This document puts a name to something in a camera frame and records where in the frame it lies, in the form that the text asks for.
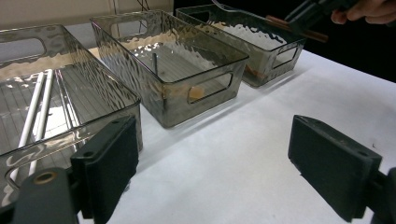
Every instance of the hand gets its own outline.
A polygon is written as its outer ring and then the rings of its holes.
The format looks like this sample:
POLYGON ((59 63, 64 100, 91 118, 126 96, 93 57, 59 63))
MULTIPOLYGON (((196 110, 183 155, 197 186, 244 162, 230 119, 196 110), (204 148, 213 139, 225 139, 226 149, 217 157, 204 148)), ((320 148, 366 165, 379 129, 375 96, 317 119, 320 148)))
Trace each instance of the hand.
POLYGON ((336 9, 332 12, 332 21, 345 24, 365 17, 371 24, 386 24, 396 20, 396 0, 360 0, 347 11, 336 9))

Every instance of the textured plastic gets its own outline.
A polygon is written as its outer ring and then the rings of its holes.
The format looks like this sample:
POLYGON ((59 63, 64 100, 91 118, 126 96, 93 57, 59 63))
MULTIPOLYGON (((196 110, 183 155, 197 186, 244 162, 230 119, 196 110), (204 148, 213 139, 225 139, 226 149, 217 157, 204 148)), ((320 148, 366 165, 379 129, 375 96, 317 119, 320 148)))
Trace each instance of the textured plastic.
POLYGON ((246 52, 249 59, 243 81, 255 88, 292 70, 306 41, 268 24, 265 18, 243 11, 229 12, 216 5, 177 8, 176 16, 246 52))
POLYGON ((91 18, 101 60, 164 128, 234 98, 248 55, 160 10, 91 18))
POLYGON ((62 25, 1 31, 0 50, 1 206, 16 200, 18 187, 29 172, 70 167, 70 156, 111 120, 134 117, 138 150, 142 149, 140 97, 62 25), (45 78, 29 122, 40 74, 45 78), (46 90, 50 90, 48 101, 44 100, 46 90), (47 111, 45 102, 49 103, 47 111), (46 115, 45 122, 41 122, 41 114, 46 115), (42 134, 40 124, 45 124, 42 134), (23 130, 28 130, 24 144, 23 130))

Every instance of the black tongs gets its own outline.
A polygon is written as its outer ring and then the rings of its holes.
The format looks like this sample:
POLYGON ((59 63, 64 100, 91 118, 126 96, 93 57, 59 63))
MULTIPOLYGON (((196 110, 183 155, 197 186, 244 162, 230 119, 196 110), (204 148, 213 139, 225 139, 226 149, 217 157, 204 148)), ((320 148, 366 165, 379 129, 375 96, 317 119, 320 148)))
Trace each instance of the black tongs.
POLYGON ((294 33, 301 34, 323 17, 330 15, 333 10, 348 9, 357 2, 358 0, 305 0, 285 18, 285 21, 294 33))

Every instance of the wooden stick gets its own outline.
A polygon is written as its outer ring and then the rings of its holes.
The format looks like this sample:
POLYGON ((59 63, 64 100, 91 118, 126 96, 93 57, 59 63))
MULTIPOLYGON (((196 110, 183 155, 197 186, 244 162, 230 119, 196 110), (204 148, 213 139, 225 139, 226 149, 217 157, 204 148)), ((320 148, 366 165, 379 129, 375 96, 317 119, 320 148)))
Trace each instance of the wooden stick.
MULTIPOLYGON (((270 23, 276 27, 279 27, 281 29, 291 31, 289 24, 286 21, 283 21, 279 18, 270 16, 270 15, 267 15, 265 18, 268 19, 268 23, 270 23)), ((310 38, 310 39, 317 40, 322 43, 326 43, 329 40, 329 37, 327 35, 324 35, 324 34, 321 34, 321 33, 315 32, 315 31, 311 31, 311 30, 304 31, 301 35, 304 37, 310 38)))

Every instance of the wall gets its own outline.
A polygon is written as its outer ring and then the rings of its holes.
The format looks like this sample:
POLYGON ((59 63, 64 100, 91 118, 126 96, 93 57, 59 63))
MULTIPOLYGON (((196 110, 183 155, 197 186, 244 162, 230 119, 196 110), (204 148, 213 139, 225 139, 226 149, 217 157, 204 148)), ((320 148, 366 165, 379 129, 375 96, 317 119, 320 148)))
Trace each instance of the wall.
MULTIPOLYGON (((150 9, 172 11, 173 0, 147 0, 150 9)), ((140 11, 137 0, 1 0, 0 30, 89 22, 93 16, 140 11)))

